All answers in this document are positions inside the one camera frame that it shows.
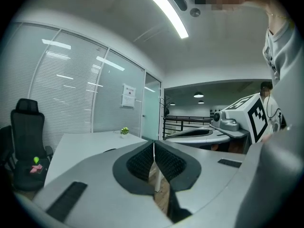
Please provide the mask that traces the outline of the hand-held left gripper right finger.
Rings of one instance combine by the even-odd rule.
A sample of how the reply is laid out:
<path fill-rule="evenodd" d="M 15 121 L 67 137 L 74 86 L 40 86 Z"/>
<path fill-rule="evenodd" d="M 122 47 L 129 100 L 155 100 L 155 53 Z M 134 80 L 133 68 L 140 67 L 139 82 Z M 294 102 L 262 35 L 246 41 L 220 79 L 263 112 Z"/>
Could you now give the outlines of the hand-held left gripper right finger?
<path fill-rule="evenodd" d="M 155 141 L 155 161 L 170 187 L 168 218 L 178 223 L 206 206 L 230 182 L 244 159 L 244 154 Z"/>

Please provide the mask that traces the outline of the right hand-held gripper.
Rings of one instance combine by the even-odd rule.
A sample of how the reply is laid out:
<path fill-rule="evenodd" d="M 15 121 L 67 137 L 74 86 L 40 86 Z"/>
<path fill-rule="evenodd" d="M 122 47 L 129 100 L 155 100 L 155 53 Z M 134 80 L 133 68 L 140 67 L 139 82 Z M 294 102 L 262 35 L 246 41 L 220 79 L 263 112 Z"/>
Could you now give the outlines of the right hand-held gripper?
<path fill-rule="evenodd" d="M 211 149 L 214 144 L 228 143 L 230 138 L 250 135 L 252 143 L 260 142 L 268 127 L 268 117 L 260 94 L 238 99 L 215 112 L 209 127 L 183 130 L 164 137 L 164 140 L 190 147 Z"/>

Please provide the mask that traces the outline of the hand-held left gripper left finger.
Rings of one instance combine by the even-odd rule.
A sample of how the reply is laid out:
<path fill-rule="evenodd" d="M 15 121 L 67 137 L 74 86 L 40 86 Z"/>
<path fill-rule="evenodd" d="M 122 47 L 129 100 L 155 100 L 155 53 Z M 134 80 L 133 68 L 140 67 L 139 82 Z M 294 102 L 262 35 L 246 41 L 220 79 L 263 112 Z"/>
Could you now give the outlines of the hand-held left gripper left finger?
<path fill-rule="evenodd" d="M 148 183 L 153 161 L 152 141 L 94 155 L 47 184 L 33 201 L 73 228 L 167 228 L 172 222 Z"/>

